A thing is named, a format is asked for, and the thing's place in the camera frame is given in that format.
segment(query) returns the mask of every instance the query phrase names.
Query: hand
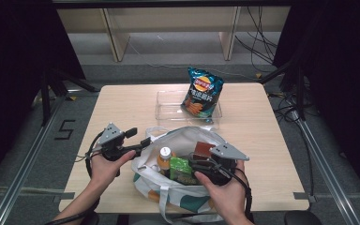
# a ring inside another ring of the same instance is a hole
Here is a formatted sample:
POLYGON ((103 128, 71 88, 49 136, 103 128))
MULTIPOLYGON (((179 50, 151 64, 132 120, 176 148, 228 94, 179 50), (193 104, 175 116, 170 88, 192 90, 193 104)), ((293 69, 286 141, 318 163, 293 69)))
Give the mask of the hand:
MULTIPOLYGON (((244 161, 237 160, 236 168, 245 172, 244 161)), ((246 182, 244 175, 240 171, 236 170, 235 175, 246 182)), ((245 189, 237 180, 233 178, 226 185, 217 186, 203 173, 195 172, 195 176, 209 191, 217 212, 224 220, 229 224, 252 224, 244 214, 245 189)))
POLYGON ((91 160, 92 179, 90 182, 106 188, 115 178, 119 168, 131 160, 135 154, 136 151, 132 150, 116 161, 109 161, 99 152, 96 152, 91 160))

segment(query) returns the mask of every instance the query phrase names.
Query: transparent container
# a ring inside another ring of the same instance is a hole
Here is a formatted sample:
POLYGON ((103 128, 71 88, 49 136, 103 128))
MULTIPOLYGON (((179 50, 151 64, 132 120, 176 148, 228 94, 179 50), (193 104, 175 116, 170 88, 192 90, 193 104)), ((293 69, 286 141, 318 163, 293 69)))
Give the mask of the transparent container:
POLYGON ((187 92, 188 91, 157 92, 156 119, 158 125, 168 129, 184 126, 219 128, 219 119, 222 117, 220 102, 217 102, 211 117, 200 118, 182 108, 181 104, 187 92))

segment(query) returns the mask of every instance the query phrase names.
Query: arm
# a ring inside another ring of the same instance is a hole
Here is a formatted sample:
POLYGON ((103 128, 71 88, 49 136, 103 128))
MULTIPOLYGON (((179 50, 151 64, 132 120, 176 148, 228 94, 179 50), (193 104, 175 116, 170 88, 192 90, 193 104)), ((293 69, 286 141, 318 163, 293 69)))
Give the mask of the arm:
MULTIPOLYGON (((237 160, 236 168, 244 172, 244 161, 237 160)), ((241 172, 236 171, 235 174, 242 180, 245 179, 241 172)), ((224 186, 216 186, 207 176, 200 172, 195 172, 195 176, 209 191, 217 212, 224 218, 224 220, 226 220, 228 224, 253 224, 245 217, 245 189, 238 181, 232 179, 224 186)))
MULTIPOLYGON (((135 151, 130 151, 116 161, 109 161, 102 155, 93 156, 91 163, 92 178, 89 184, 54 220, 71 217, 90 208, 113 181, 119 168, 131 160, 135 153, 135 151)), ((81 224, 81 222, 82 219, 80 218, 68 224, 81 224)))

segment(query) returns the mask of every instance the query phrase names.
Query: wooden table top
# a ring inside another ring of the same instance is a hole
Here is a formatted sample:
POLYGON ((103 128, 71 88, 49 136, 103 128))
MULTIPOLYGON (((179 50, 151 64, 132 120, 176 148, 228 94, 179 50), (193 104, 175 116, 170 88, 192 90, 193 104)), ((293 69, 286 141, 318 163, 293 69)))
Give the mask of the wooden table top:
MULTIPOLYGON (((85 131, 79 155, 88 151, 93 139, 110 122, 122 130, 138 128, 139 133, 125 139, 124 146, 138 144, 147 128, 165 126, 170 129, 189 126, 188 120, 156 119, 159 91, 187 91, 189 84, 141 84, 104 86, 85 131)), ((296 200, 294 192, 305 192, 294 168, 291 155, 274 116, 263 86, 259 83, 225 83, 219 97, 222 117, 214 124, 215 132, 250 157, 245 162, 252 189, 251 211, 288 211, 308 209, 308 200, 296 200)), ((159 213, 158 203, 146 198, 134 187, 131 162, 121 167, 100 198, 98 213, 159 213)), ((90 178, 84 162, 74 163, 65 192, 78 196, 90 178)), ((60 202, 60 211, 71 200, 60 202)), ((168 206, 168 213, 186 213, 168 206)))

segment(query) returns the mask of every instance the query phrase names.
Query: green packet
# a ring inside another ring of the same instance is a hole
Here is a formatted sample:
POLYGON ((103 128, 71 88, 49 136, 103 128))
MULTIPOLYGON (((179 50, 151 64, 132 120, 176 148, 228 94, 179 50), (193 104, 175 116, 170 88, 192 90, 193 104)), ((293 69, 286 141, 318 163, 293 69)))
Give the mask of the green packet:
POLYGON ((170 179, 185 186, 199 185, 199 181, 193 177, 192 169, 188 160, 180 157, 171 157, 170 179))

